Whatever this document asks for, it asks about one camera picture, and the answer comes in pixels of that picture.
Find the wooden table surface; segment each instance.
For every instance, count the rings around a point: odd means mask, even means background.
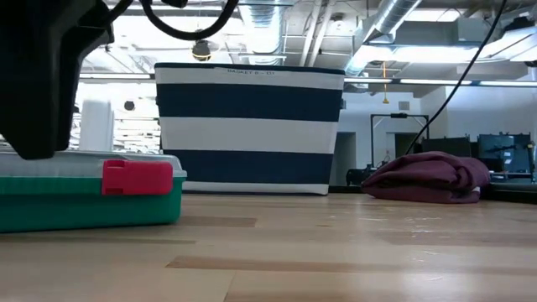
[[[180,223],[0,236],[0,301],[537,301],[537,206],[187,195]]]

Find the ceiling pipe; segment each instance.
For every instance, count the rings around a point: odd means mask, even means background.
[[[280,55],[283,50],[284,7],[275,5],[242,5],[238,7],[247,28],[247,49],[256,55]],[[252,65],[281,65],[275,56],[249,58]]]
[[[358,25],[355,35],[357,52],[347,62],[345,73],[348,76],[359,76],[368,65],[370,56],[367,48],[362,46],[363,43],[383,36],[388,41],[393,41],[395,31],[420,3],[421,0],[383,0],[378,6],[378,12]]]
[[[317,20],[319,19],[319,12],[321,11],[321,0],[315,0],[313,3],[313,11],[311,12],[311,19],[308,33],[305,36],[304,48],[302,49],[302,56],[300,57],[299,66],[304,66],[305,61],[308,58],[308,53],[310,52],[311,41],[313,40],[313,35],[315,34],[315,29],[317,28]]]
[[[317,34],[317,39],[315,39],[315,44],[313,45],[313,50],[311,51],[310,61],[308,62],[309,67],[313,67],[315,60],[317,60],[317,55],[319,54],[319,49],[321,49],[322,40],[325,37],[326,29],[328,28],[328,23],[330,22],[330,17],[334,6],[336,5],[336,0],[329,0],[328,5],[326,6],[325,17],[322,20],[321,28]]]

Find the ceiling light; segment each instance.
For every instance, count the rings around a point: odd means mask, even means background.
[[[211,59],[211,50],[209,49],[209,41],[197,40],[191,49],[194,59],[200,62],[207,62]]]
[[[287,59],[287,55],[239,54],[239,58]]]
[[[479,86],[537,87],[537,81],[480,81]]]
[[[392,60],[410,63],[464,63],[472,59],[477,48],[404,46],[395,50]]]
[[[367,78],[367,77],[351,77],[345,78],[346,83],[353,84],[389,84],[392,82],[392,79],[378,79],[378,78]]]
[[[150,74],[118,74],[118,73],[85,73],[80,75],[81,79],[129,79],[129,80],[149,80]]]
[[[412,11],[404,20],[405,21],[420,21],[420,22],[453,22],[457,20],[465,9],[448,8],[418,8]]]
[[[418,80],[418,79],[401,79],[399,83],[401,84],[414,84],[414,85],[443,85],[443,86],[454,86],[458,80]],[[461,85],[470,85],[472,81],[463,81]]]

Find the maroon fabric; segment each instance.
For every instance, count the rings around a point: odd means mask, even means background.
[[[479,200],[474,189],[489,182],[487,166],[477,159],[426,152],[384,165],[362,183],[362,191],[390,200],[472,203]]]

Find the white wall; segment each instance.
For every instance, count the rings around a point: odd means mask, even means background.
[[[448,105],[449,134],[475,140],[480,133],[533,133],[536,108],[531,88],[461,87]]]
[[[527,75],[520,81],[531,81]],[[432,116],[446,100],[453,87],[440,87],[421,99],[424,114]],[[432,138],[499,132],[530,133],[537,131],[537,94],[531,88],[461,87],[431,125]]]
[[[436,88],[426,96],[421,98],[421,111],[422,114],[429,115],[429,118],[433,117],[438,109],[442,106],[446,100],[445,87]],[[448,113],[447,110],[443,111],[438,118],[430,125],[430,138],[443,138],[449,136],[448,133]]]
[[[347,102],[347,109],[341,110],[338,132],[355,133],[357,141],[356,167],[365,168],[371,163],[371,114],[389,114],[399,112],[399,101],[410,102],[408,114],[421,114],[420,99],[415,99],[412,93],[395,92],[389,93],[389,104],[383,104],[384,95],[379,93],[370,96],[366,93],[344,93],[343,99]],[[416,133],[420,125],[413,119],[385,119],[375,129],[375,164],[380,162],[386,155],[387,150],[392,151],[392,144],[388,141],[390,133]]]
[[[347,171],[356,167],[355,133],[338,133],[332,160],[330,185],[347,185]]]

